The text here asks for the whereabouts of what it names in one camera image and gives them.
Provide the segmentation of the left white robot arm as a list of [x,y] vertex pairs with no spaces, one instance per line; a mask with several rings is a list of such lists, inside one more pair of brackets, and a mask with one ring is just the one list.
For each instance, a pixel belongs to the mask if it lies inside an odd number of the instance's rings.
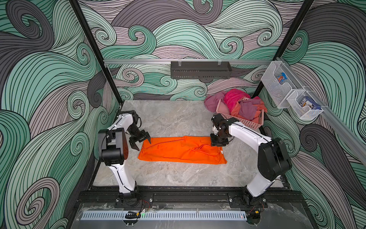
[[139,205],[141,195],[125,163],[129,148],[139,150],[136,142],[147,140],[151,143],[150,134],[138,126],[139,120],[141,118],[134,110],[119,111],[114,123],[98,132],[98,158],[112,171],[117,181],[118,200],[131,207]]

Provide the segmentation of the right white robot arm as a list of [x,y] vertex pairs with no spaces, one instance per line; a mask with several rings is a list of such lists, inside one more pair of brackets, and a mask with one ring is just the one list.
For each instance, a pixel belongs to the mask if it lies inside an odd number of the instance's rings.
[[250,146],[258,155],[256,176],[244,188],[243,202],[246,206],[255,206],[260,197],[270,188],[276,179],[292,168],[292,162],[286,145],[281,138],[270,138],[245,126],[236,118],[224,118],[215,114],[212,119],[213,133],[211,145],[225,147],[229,138],[234,137]]

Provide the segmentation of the orange t-shirt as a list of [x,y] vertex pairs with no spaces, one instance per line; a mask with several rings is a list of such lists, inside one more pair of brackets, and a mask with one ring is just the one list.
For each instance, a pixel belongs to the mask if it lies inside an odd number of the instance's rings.
[[145,140],[138,156],[148,162],[226,164],[222,147],[211,145],[208,136],[155,137]]

